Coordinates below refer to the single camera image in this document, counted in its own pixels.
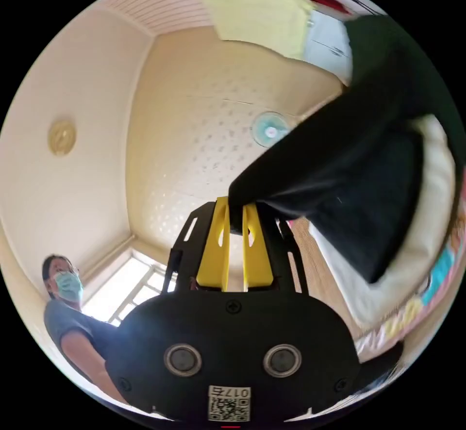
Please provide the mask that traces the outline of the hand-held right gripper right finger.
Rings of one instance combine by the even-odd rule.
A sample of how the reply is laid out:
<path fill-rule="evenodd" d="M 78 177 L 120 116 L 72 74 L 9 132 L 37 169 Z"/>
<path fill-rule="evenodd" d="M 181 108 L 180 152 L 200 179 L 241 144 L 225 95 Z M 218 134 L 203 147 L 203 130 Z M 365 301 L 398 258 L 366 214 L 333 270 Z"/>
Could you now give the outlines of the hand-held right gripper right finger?
<path fill-rule="evenodd" d="M 245 290 L 270 287 L 273 284 L 273 272 L 255 204 L 243 207 L 242 235 Z"/>

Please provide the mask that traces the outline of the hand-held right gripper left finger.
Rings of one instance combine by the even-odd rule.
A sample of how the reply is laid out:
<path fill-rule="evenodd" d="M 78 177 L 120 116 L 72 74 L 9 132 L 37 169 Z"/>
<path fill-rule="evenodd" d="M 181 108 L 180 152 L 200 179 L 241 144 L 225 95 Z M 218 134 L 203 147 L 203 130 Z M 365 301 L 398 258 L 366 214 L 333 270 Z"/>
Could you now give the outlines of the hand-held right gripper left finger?
<path fill-rule="evenodd" d="M 201 288 L 226 291 L 230 257 L 230 212 L 228 198 L 218 198 L 207 235 L 196 282 Z"/>

